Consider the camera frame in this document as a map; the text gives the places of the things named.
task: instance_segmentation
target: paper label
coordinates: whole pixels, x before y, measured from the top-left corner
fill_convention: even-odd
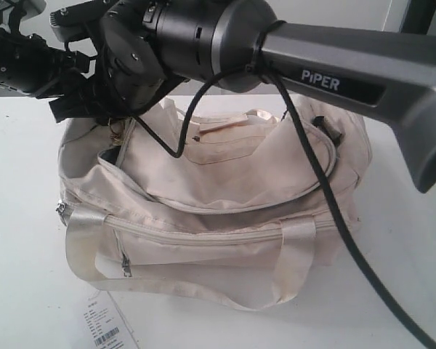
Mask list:
[[[72,349],[138,349],[107,292],[100,292],[78,304],[74,315]]]

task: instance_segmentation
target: white table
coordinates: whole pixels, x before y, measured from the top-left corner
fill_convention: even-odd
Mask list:
[[[191,97],[176,97],[186,108]],[[285,110],[278,96],[213,96],[200,112]],[[93,289],[65,261],[55,125],[46,102],[0,99],[0,348],[69,348],[62,325]],[[405,309],[436,338],[436,186],[416,192],[392,132],[368,121],[374,162],[356,194],[356,239]],[[294,302],[240,313],[207,302],[114,294],[141,348],[421,348],[344,249]]]

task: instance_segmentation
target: bag handle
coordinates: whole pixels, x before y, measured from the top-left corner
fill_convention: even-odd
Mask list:
[[[165,278],[107,278],[98,271],[95,258],[108,213],[80,205],[71,215],[66,232],[66,258],[80,279],[100,290],[171,294],[209,300],[238,310],[263,310],[292,300],[305,282],[315,253],[315,222],[312,217],[284,220],[283,245],[272,280],[272,301],[265,306],[245,306],[226,294],[200,284]]]

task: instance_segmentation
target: cream canvas bag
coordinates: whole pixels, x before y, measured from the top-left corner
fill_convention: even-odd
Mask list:
[[[306,97],[298,104],[356,231],[352,194],[371,162],[363,119]],[[142,118],[175,148],[182,115],[172,100]],[[62,140],[58,211],[79,278],[259,310],[293,299],[310,268],[332,263],[342,241],[290,118],[194,117],[180,159],[134,121],[123,133],[114,146],[109,127],[73,119]],[[123,272],[102,273],[104,263]]]

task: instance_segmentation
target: barcode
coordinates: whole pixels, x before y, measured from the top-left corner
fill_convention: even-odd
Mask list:
[[[107,333],[105,333],[103,336],[98,337],[95,340],[95,346],[98,347],[99,345],[105,343],[110,338],[115,337],[118,333],[119,333],[119,329],[118,329],[118,327],[115,327],[111,331],[108,331]]]

